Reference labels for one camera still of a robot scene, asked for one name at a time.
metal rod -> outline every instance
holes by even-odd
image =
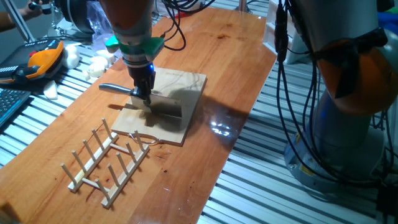
[[[112,134],[111,134],[111,131],[109,130],[109,127],[108,127],[108,124],[106,123],[105,118],[102,118],[102,122],[104,123],[104,127],[105,127],[105,130],[106,130],[106,132],[107,132],[109,138],[110,138],[110,139],[113,139]]]
[[[130,152],[131,159],[132,159],[134,162],[137,162],[136,156],[134,155],[134,153],[133,153],[132,150],[131,150],[130,143],[126,142],[126,147],[127,147],[127,150]]]
[[[93,151],[91,151],[90,147],[88,146],[88,143],[86,141],[86,139],[83,140],[83,144],[86,146],[86,149],[88,151],[88,154],[91,156],[91,158],[93,159],[93,161],[95,161],[95,156],[93,154]]]
[[[101,147],[102,151],[105,150],[105,148],[104,148],[104,146],[102,145],[102,142],[101,142],[100,138],[98,137],[97,132],[95,131],[94,128],[91,129],[91,132],[93,133],[93,135],[94,135],[95,139],[97,140],[99,146]]]
[[[95,182],[97,183],[99,189],[102,191],[102,193],[105,195],[106,199],[109,201],[111,198],[109,197],[107,191],[105,190],[104,186],[102,186],[100,180],[95,179]]]
[[[144,152],[144,145],[142,145],[142,141],[141,141],[141,138],[139,137],[138,131],[135,130],[134,134],[136,134],[139,148],[141,149],[142,152]]]
[[[110,173],[111,173],[111,175],[112,175],[112,178],[113,178],[113,180],[114,180],[114,183],[116,184],[116,186],[119,187],[120,184],[119,184],[118,178],[116,177],[116,174],[114,173],[111,164],[108,164],[108,169],[109,169],[109,171],[110,171]]]
[[[128,174],[128,171],[127,171],[126,165],[125,165],[124,162],[123,162],[122,156],[120,156],[120,152],[117,152],[117,153],[116,153],[116,156],[117,156],[118,159],[119,159],[120,165],[122,165],[122,168],[123,168],[123,170],[124,170],[124,173],[126,173],[126,175],[127,175],[127,174]]]
[[[239,0],[238,10],[241,12],[248,12],[246,7],[246,0]]]
[[[77,163],[79,163],[79,165],[80,165],[81,169],[83,170],[83,172],[86,173],[87,172],[86,167],[81,162],[81,160],[80,160],[79,156],[77,155],[76,151],[73,150],[72,154],[75,156],[75,159],[76,159]]]
[[[19,33],[21,34],[22,38],[28,43],[34,42],[35,39],[32,33],[30,32],[24,18],[19,13],[19,10],[15,5],[14,1],[11,0],[1,0],[1,1],[3,6],[6,8],[6,11],[8,12],[12,22],[15,24]]]
[[[61,164],[61,167],[63,169],[63,171],[65,171],[67,173],[67,175],[69,176],[69,178],[72,180],[73,184],[77,184],[75,178],[72,176],[72,174],[69,172],[68,168],[65,166],[65,164]]]

wooden dowel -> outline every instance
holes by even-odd
[[[63,171],[65,171],[67,173],[67,175],[69,176],[69,178],[72,180],[73,184],[77,184],[75,178],[72,176],[72,174],[69,172],[68,168],[65,166],[65,164],[61,164],[61,167],[63,169]]]
[[[142,152],[144,152],[144,145],[142,144],[141,138],[139,137],[138,131],[135,130],[134,133],[136,134],[137,142],[139,145],[139,148],[141,149]]]
[[[120,162],[120,165],[122,165],[122,168],[123,168],[124,172],[125,172],[126,175],[127,175],[127,174],[128,174],[128,171],[127,171],[126,165],[125,165],[124,162],[123,162],[122,156],[120,156],[120,152],[117,152],[117,153],[116,153],[116,156],[118,157],[119,162]]]
[[[93,159],[93,161],[95,161],[95,156],[93,154],[93,151],[91,151],[90,147],[88,146],[88,143],[86,141],[86,139],[83,140],[83,144],[86,146],[86,149],[88,151],[88,154],[91,156],[91,158]]]
[[[130,153],[127,149],[125,149],[125,148],[123,148],[123,147],[121,147],[121,146],[112,144],[112,143],[111,143],[111,147],[114,148],[114,149],[117,149],[117,150],[119,150],[119,151],[121,151],[121,152],[125,152],[125,153],[127,153],[127,154]]]
[[[93,133],[95,139],[97,140],[99,146],[101,147],[102,151],[105,150],[104,146],[102,145],[102,142],[100,140],[100,137],[98,137],[97,132],[95,131],[95,129],[91,129],[91,132]]]
[[[129,144],[128,142],[126,142],[126,147],[127,147],[127,150],[130,152],[131,159],[132,159],[134,162],[137,162],[136,156],[135,156],[134,153],[132,152],[131,146],[130,146],[130,144]]]
[[[81,169],[83,170],[83,172],[86,173],[86,172],[87,172],[86,167],[85,167],[85,166],[83,165],[83,163],[81,162],[81,160],[80,160],[78,154],[76,153],[76,151],[73,150],[73,151],[72,151],[72,154],[75,156],[75,159],[76,159],[77,163],[79,163],[79,165],[80,165]]]
[[[90,185],[90,186],[92,186],[92,187],[95,187],[96,189],[100,189],[100,187],[98,186],[98,184],[96,184],[95,182],[93,182],[93,181],[91,181],[91,180],[89,180],[89,179],[82,178],[81,181],[83,181],[83,183],[85,183],[85,184],[88,184],[88,185]]]
[[[111,131],[109,130],[109,127],[108,127],[108,124],[106,123],[105,118],[102,118],[102,123],[104,123],[104,127],[105,127],[105,130],[106,130],[106,132],[107,132],[109,138],[110,138],[110,139],[113,139],[112,134],[111,134]]]
[[[111,175],[112,175],[112,178],[113,178],[113,180],[114,180],[114,183],[116,184],[116,186],[119,187],[120,184],[119,184],[118,178],[116,177],[116,174],[114,173],[111,164],[108,164],[108,169],[109,169],[109,171],[110,171],[110,173],[111,173]]]
[[[107,193],[107,191],[105,190],[104,186],[102,186],[100,180],[95,179],[95,182],[97,183],[97,185],[98,185],[99,189],[102,191],[102,193],[105,195],[106,199],[107,200],[111,200],[109,195],[108,195],[108,193]]]

white cotton ball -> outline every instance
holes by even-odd
[[[88,67],[87,73],[91,77],[100,77],[105,72],[105,65],[102,63],[94,63]]]
[[[62,65],[69,69],[76,68],[79,64],[79,59],[75,54],[68,54],[68,57],[63,60]]]
[[[44,86],[43,93],[49,100],[56,100],[58,99],[58,92],[57,92],[57,84],[55,83],[54,80],[48,82]]]
[[[74,54],[78,58],[80,57],[79,50],[74,45],[69,45],[69,46],[65,47],[65,50],[67,51],[67,55],[68,56],[71,55],[71,54]]]
[[[108,60],[102,56],[96,56],[90,58],[90,64],[94,63],[101,63],[105,66],[105,68],[109,68],[110,64],[108,63]]]
[[[107,50],[98,50],[96,52],[96,55],[106,58],[109,65],[112,65],[114,63],[114,55],[109,53]]]
[[[90,79],[90,75],[88,74],[87,71],[83,71],[83,76],[84,76],[86,81]]]

plastic bag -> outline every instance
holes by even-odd
[[[97,1],[87,1],[87,19],[94,31],[93,46],[94,52],[98,50],[106,50],[105,42],[108,41],[114,34],[111,23],[108,21],[101,4]],[[121,58],[120,50],[114,53],[115,56]]]

wood grain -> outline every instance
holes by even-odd
[[[182,146],[205,83],[206,75],[203,74],[157,68],[152,92],[180,100],[182,118],[146,113],[137,109],[142,107],[136,103],[144,106],[142,100],[131,97],[112,125],[112,130],[124,135],[138,130],[140,136]]]
[[[114,123],[128,97],[98,90],[100,83],[114,83],[132,88],[132,80],[122,61],[115,63],[101,78],[67,108],[43,133],[14,160],[0,169],[2,208],[21,223],[196,223],[219,176],[225,160],[250,112],[275,55],[262,45],[266,20],[257,16],[221,9],[206,9],[183,18],[181,27],[187,48],[181,52],[163,50],[155,66],[207,75],[206,87],[199,100],[183,147],[151,147],[138,172],[123,188],[109,210],[101,206],[103,194],[83,185],[73,194],[70,179],[59,166],[61,162],[73,175],[80,166],[71,155],[76,150],[83,161],[90,158],[82,139],[89,139],[92,149],[99,138],[107,137],[101,118]],[[159,36],[171,25],[162,19],[154,27]],[[179,35],[167,45],[182,44]],[[213,124],[229,127],[227,136],[217,134]],[[130,142],[121,136],[116,142]],[[112,177],[106,165],[123,171],[111,150],[88,177],[99,178],[111,188]],[[127,164],[131,158],[122,154]]]

